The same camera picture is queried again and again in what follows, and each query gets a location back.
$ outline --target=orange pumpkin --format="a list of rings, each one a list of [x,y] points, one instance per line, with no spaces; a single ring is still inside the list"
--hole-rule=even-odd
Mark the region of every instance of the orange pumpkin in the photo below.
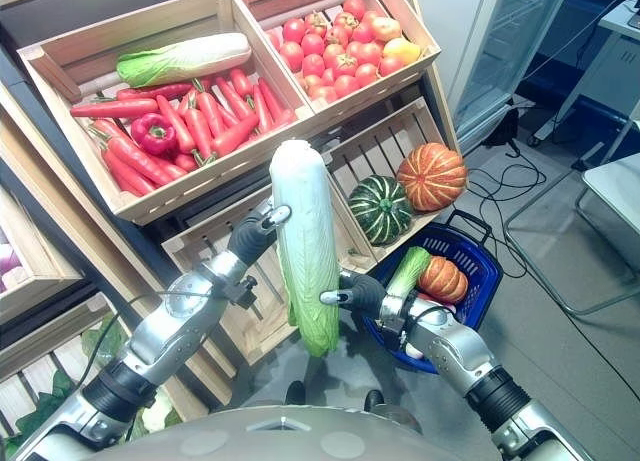
[[[429,266],[418,279],[418,287],[437,301],[456,304],[467,294],[469,282],[465,274],[448,259],[431,256]]]
[[[396,179],[417,211],[437,211],[462,193],[467,168],[462,156],[440,143],[427,143],[409,153]]]

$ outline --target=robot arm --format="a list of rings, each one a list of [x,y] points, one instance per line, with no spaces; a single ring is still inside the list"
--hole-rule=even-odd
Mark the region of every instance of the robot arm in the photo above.
[[[410,342],[467,400],[506,459],[590,461],[580,443],[537,400],[532,400],[496,360],[480,335],[437,303],[410,294],[400,300],[374,279],[341,272],[340,287],[321,302],[338,304],[382,324],[385,342]]]
[[[161,305],[135,329],[118,355],[77,389],[20,448],[15,461],[85,459],[117,442],[138,409],[198,350],[227,303],[249,308],[256,282],[244,275],[275,241],[291,211],[261,203],[239,225],[228,249],[180,276]]]

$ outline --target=yellow tomato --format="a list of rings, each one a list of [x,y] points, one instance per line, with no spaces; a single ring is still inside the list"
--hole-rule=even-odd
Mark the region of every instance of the yellow tomato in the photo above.
[[[382,56],[397,56],[406,66],[420,57],[420,46],[404,38],[393,38],[384,45]]]

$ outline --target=basket handle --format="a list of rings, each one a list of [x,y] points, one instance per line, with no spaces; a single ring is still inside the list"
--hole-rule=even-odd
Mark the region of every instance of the basket handle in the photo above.
[[[484,229],[484,235],[482,236],[482,240],[480,241],[480,244],[484,245],[485,241],[487,239],[489,239],[489,236],[491,236],[491,233],[493,232],[493,230],[491,229],[491,226],[489,226],[486,222],[484,222],[482,219],[474,216],[471,213],[467,213],[466,211],[462,211],[460,209],[454,209],[453,212],[451,213],[451,215],[449,216],[449,219],[447,219],[447,222],[445,223],[447,226],[449,226],[451,224],[451,220],[455,217],[455,216],[460,216],[461,218],[466,219],[467,221],[470,221],[474,224],[477,224],[478,226],[480,226],[482,229]]]

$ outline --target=wooden crate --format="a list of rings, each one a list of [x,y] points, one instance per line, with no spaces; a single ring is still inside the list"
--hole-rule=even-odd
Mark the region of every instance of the wooden crate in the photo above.
[[[270,195],[271,186],[265,186],[165,241],[162,246],[181,271],[190,271],[200,261],[226,249],[233,226]],[[334,233],[338,259],[344,267],[365,272],[375,264],[373,253],[367,252],[366,240],[353,237],[357,226],[350,214],[344,211],[337,194],[333,200],[338,201],[338,205],[334,205],[337,213],[334,216]],[[249,268],[247,274],[258,282],[253,288],[257,297],[253,309],[244,310],[230,305],[220,325],[244,359],[254,364],[293,333],[295,328],[287,323],[286,291],[275,246],[271,246]]]
[[[290,76],[292,84],[300,91],[300,96],[311,103],[314,112],[326,123],[337,123],[355,112],[361,111],[365,107],[388,97],[401,88],[418,81],[420,76],[424,74],[425,69],[433,63],[440,53],[440,47],[407,0],[364,0],[368,9],[377,9],[400,22],[405,37],[422,48],[420,59],[329,105],[324,100],[311,101],[298,84],[295,75],[284,64],[273,45],[268,42],[264,30],[281,26],[289,18],[304,17],[314,11],[323,13],[327,20],[333,21],[336,14],[342,10],[343,1],[233,0],[234,4],[238,4],[238,9],[244,13],[245,17],[250,19],[253,29],[267,40],[267,46],[272,56],[278,60],[282,69]]]
[[[4,324],[71,286],[81,276],[2,187],[0,212],[0,228],[21,265],[3,276],[7,290],[0,293],[0,324]]]
[[[244,67],[254,76],[264,76],[283,104],[295,110],[298,121],[144,197],[122,192],[107,171],[97,143],[83,128],[88,120],[72,118],[70,106],[94,97],[98,90],[109,95],[126,86],[118,84],[114,72],[119,54],[229,31],[248,37],[252,56]],[[265,38],[254,31],[232,0],[167,1],[22,48],[19,54],[109,208],[140,225],[268,161],[282,140],[322,129],[310,117],[311,109],[273,57]]]
[[[419,98],[323,153],[339,201],[347,206],[351,191],[367,176],[379,174],[395,178],[400,163],[409,152],[427,142],[442,143],[459,152],[455,142],[443,140],[427,104]],[[395,242],[374,247],[366,241],[367,250],[380,262],[438,214],[439,211],[415,215],[411,228]],[[366,240],[355,219],[354,224],[351,235]]]

